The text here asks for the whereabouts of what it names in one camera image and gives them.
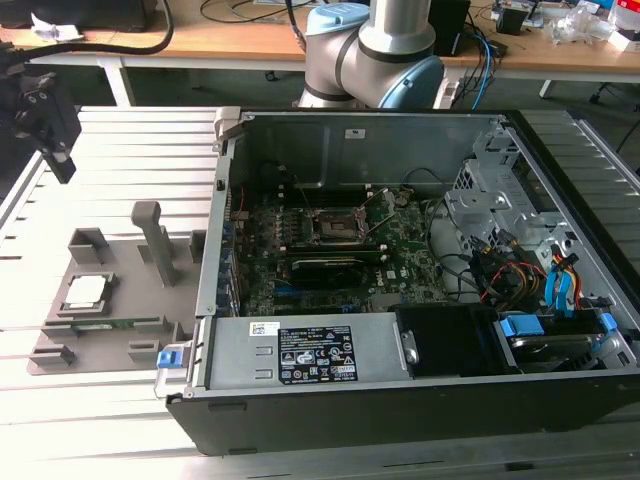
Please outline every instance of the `connector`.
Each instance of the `connector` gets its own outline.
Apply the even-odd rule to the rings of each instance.
[[[557,271],[566,270],[568,267],[572,267],[578,260],[580,260],[580,258],[575,253],[572,253],[567,258],[562,260],[560,263],[555,265],[553,267],[553,271],[557,272]]]
[[[474,237],[473,235],[469,238],[469,243],[474,250],[477,250],[484,255],[491,251],[491,246],[487,242],[480,240],[478,237]]]
[[[498,231],[497,237],[503,245],[507,245],[511,248],[518,246],[518,239],[504,229]]]

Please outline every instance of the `label sticker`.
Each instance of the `label sticker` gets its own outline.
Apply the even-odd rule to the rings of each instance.
[[[344,138],[347,140],[362,140],[367,135],[364,128],[347,128],[344,131]]]
[[[280,322],[251,322],[249,324],[249,336],[251,337],[275,337],[278,335]]]
[[[285,385],[358,380],[351,327],[281,329],[278,354]]]

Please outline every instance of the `metal bracket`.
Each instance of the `metal bracket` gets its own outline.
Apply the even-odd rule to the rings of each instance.
[[[216,110],[216,117],[213,120],[213,130],[216,134],[216,141],[213,149],[220,151],[222,142],[237,135],[242,130],[242,108],[221,107]]]

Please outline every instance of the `black cable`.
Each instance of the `black cable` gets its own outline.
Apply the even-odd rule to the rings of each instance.
[[[291,30],[293,30],[293,34],[296,36],[296,40],[298,41],[298,45],[300,45],[302,51],[306,52],[307,41],[304,38],[304,34],[298,28],[296,16],[293,14],[293,0],[284,0],[284,3],[287,6],[287,14],[289,15],[289,22],[291,23]]]
[[[231,9],[234,10],[235,8],[241,6],[241,5],[245,5],[247,3],[251,3],[252,0],[243,0],[239,3],[236,3],[234,5],[232,5]],[[206,13],[204,13],[204,10],[207,7],[210,7],[212,5],[213,0],[205,0],[204,2],[202,2],[202,4],[200,5],[200,15],[202,15],[204,18],[206,18],[207,20],[211,20],[212,22],[217,22],[217,23],[225,23],[225,24],[238,24],[238,23],[252,23],[255,22],[256,20],[262,20],[263,18],[267,18],[267,17],[271,17],[274,15],[279,15],[281,13],[287,12],[286,8],[281,8],[280,10],[276,10],[273,11],[271,13],[265,13],[264,15],[258,15],[257,17],[253,17],[253,18],[247,18],[244,20],[225,20],[224,18],[216,18],[216,17],[211,17],[209,15],[207,15]],[[300,7],[304,7],[305,5],[309,5],[311,3],[313,3],[314,0],[309,0],[308,2],[305,3],[301,3],[300,5],[296,5],[293,8],[300,8]]]
[[[471,16],[471,14],[469,12],[467,12],[467,17],[469,19],[468,22],[465,22],[465,24],[471,28],[471,30],[473,31],[474,35],[477,35],[479,37],[481,37],[484,41],[486,41],[487,43],[489,43],[489,40],[487,39],[487,36],[484,34],[484,32],[478,28],[473,20],[473,17]],[[461,100],[464,100],[466,98],[467,95],[472,94],[476,91],[478,91],[478,87],[481,84],[481,81],[484,77],[483,72],[485,71],[486,67],[486,51],[485,51],[485,47],[484,47],[484,43],[475,38],[474,40],[478,46],[478,63],[476,64],[476,67],[474,68],[473,72],[471,72],[471,75],[466,77],[462,87],[460,88],[460,91],[458,92],[458,94],[455,96],[455,98],[453,99],[453,102],[451,103],[451,106],[455,106],[456,103],[458,103]],[[491,62],[489,64],[489,80],[485,86],[485,92],[486,90],[493,84],[493,82],[495,81],[495,72],[498,68],[498,62],[496,61],[496,56],[495,55],[491,55]],[[480,69],[480,74],[476,77],[476,72],[478,71],[478,69]]]
[[[160,43],[151,47],[127,47],[122,45],[109,45],[106,43],[58,43],[44,47],[32,48],[30,50],[20,50],[16,52],[16,58],[20,63],[35,60],[36,58],[47,57],[59,53],[70,52],[100,52],[118,53],[121,55],[154,55],[161,52],[171,42],[173,38],[173,15],[169,8],[168,0],[160,0],[164,8],[164,15],[167,20],[167,31]]]
[[[409,188],[409,184],[407,183],[409,181],[409,178],[411,178],[411,175],[413,175],[414,173],[420,172],[420,171],[429,173],[429,175],[435,178],[442,185],[444,185],[445,187],[447,186],[447,182],[445,182],[442,178],[436,175],[436,173],[428,167],[416,167],[409,170],[407,173],[404,174],[404,177],[402,177],[402,180],[400,181],[400,186]]]
[[[627,140],[629,140],[629,137],[631,136],[631,134],[636,130],[636,128],[638,128],[640,126],[640,120],[638,120],[636,123],[633,124],[633,126],[629,129],[629,131],[627,132],[627,134],[624,136],[624,138],[622,139],[622,141],[620,142],[620,145],[618,145],[618,148],[616,148],[616,152],[620,153],[620,151],[622,150],[622,147],[624,147],[624,144],[627,143]]]
[[[449,275],[453,275],[454,277],[460,279],[462,282],[465,282],[466,284],[472,286],[476,290],[479,290],[478,286],[473,281],[471,281],[467,277],[459,274],[458,272],[456,272],[452,268],[447,267],[443,263],[440,263],[439,260],[438,260],[438,257],[436,256],[435,251],[433,250],[433,245],[431,245],[431,227],[433,227],[433,221],[436,218],[436,213],[438,212],[438,209],[443,204],[444,204],[444,197],[442,197],[440,199],[440,201],[436,204],[436,206],[433,207],[433,211],[431,212],[431,216],[429,217],[429,220],[427,222],[427,226],[426,226],[426,228],[427,228],[426,229],[426,242],[427,242],[427,248],[429,249],[429,254],[433,258],[433,260],[440,265],[440,268],[442,268],[442,271],[447,272]],[[426,215],[427,215],[427,210],[428,209],[429,209],[428,207],[425,209],[425,220],[426,220]]]

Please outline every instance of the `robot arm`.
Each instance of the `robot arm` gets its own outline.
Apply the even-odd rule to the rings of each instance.
[[[0,44],[0,125],[29,140],[58,181],[68,183],[76,170],[69,153],[80,134],[73,101],[55,73],[30,77],[23,72],[20,53]]]
[[[40,77],[24,75],[24,64],[36,58],[69,52],[102,52],[120,55],[153,55],[164,50],[173,38],[173,16],[168,0],[161,0],[167,30],[164,38],[150,47],[127,47],[102,43],[63,43],[16,50],[0,42],[0,128],[26,138],[42,155],[60,183],[68,183],[76,171],[69,156],[80,134],[80,122],[71,97],[55,73]]]
[[[430,0],[323,5],[309,14],[300,107],[431,107],[444,75]]]

